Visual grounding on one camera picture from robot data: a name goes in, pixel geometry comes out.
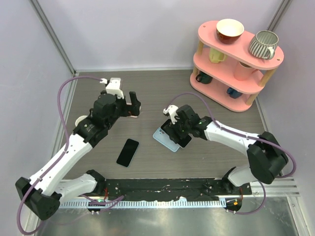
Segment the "black phone silver edge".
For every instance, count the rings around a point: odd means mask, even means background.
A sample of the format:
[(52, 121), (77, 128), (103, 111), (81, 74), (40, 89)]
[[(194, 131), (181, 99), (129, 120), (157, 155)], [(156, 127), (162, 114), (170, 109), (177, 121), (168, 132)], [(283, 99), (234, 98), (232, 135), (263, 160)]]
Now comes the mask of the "black phone silver edge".
[(176, 128), (172, 128), (168, 125), (162, 126), (161, 128), (168, 135), (170, 140), (175, 144), (178, 144), (181, 148), (185, 148), (191, 141), (190, 135), (182, 135)]

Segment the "blue phone case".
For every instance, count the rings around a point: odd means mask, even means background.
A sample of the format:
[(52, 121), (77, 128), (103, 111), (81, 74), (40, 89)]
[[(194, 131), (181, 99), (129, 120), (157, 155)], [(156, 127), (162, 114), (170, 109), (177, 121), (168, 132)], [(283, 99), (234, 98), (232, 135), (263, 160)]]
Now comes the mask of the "blue phone case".
[(169, 136), (159, 127), (153, 134), (153, 138), (172, 152), (176, 152), (180, 146), (170, 140)]

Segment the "pink phone case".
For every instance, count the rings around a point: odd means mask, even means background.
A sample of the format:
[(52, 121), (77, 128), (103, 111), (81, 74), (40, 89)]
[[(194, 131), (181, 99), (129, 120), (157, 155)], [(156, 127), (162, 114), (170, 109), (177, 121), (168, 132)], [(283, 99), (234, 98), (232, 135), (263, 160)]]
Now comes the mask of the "pink phone case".
[(129, 117), (137, 118), (140, 115), (141, 106), (128, 105), (127, 112)]

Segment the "black phone near left arm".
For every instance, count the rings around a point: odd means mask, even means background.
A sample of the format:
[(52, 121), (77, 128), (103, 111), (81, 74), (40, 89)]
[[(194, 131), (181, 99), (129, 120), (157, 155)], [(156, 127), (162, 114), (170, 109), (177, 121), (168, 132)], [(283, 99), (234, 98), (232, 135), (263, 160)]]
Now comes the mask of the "black phone near left arm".
[(137, 149), (139, 147), (139, 142), (133, 139), (127, 139), (117, 160), (116, 163), (123, 167), (129, 167)]

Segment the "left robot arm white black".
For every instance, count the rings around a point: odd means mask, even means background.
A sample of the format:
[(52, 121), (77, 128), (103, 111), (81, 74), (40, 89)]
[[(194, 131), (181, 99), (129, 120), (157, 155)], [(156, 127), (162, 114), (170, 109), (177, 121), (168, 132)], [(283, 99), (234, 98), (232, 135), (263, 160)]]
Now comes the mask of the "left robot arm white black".
[(42, 221), (49, 219), (61, 204), (83, 194), (100, 196), (105, 189), (105, 178), (95, 170), (62, 183), (63, 177), (90, 152), (113, 127), (120, 117), (137, 117), (141, 102), (134, 91), (125, 98), (102, 91), (88, 116), (73, 129), (65, 146), (30, 178), (19, 178), (15, 186), (25, 205)]

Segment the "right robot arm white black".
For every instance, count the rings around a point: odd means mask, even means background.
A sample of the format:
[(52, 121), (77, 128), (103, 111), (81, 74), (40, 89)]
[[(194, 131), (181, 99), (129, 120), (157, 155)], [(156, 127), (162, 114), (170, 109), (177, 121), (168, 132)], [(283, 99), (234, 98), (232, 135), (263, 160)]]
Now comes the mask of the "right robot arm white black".
[(200, 118), (189, 105), (170, 105), (163, 114), (169, 118), (161, 128), (179, 146), (184, 148), (195, 137), (223, 144), (247, 157), (247, 165), (233, 167), (222, 177), (227, 194), (234, 194), (248, 182), (271, 184), (288, 163), (287, 155), (269, 132), (247, 133), (208, 116)]

